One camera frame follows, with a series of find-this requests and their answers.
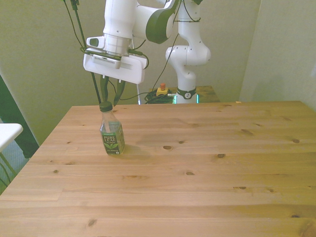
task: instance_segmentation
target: table leg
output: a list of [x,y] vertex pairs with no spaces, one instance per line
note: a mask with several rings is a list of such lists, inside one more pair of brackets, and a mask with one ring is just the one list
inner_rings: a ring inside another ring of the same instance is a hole
[[2,160],[4,161],[4,163],[6,164],[6,166],[8,166],[8,168],[11,170],[11,172],[14,174],[14,176],[17,175],[17,173],[14,171],[14,169],[12,168],[12,166],[10,165],[10,163],[6,160],[6,158],[4,157],[4,155],[0,152],[0,157],[2,158]]

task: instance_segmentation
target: bottle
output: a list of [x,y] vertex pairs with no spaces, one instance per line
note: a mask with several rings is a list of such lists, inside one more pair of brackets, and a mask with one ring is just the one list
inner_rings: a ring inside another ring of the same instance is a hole
[[109,155],[122,154],[125,147],[124,134],[120,121],[113,114],[110,101],[100,104],[102,125],[100,128],[103,145]]

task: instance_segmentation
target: black bottle cap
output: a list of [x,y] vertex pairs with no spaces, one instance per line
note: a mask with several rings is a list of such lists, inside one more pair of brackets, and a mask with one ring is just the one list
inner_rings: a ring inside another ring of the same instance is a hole
[[99,106],[101,112],[108,112],[113,109],[112,103],[110,101],[104,101]]

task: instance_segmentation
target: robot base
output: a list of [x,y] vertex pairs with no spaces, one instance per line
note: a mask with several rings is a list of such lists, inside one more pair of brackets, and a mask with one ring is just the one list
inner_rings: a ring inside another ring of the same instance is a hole
[[173,103],[174,104],[198,104],[198,94],[194,94],[191,99],[185,99],[182,95],[178,93],[174,96]]

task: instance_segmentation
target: bottle cap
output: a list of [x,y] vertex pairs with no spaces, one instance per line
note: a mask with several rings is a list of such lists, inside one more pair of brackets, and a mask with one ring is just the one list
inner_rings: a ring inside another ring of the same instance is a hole
[[110,101],[104,101],[99,106],[101,112],[108,112],[113,109],[112,103]]
[[160,89],[161,90],[165,90],[166,89],[166,84],[165,83],[161,83],[160,84]]

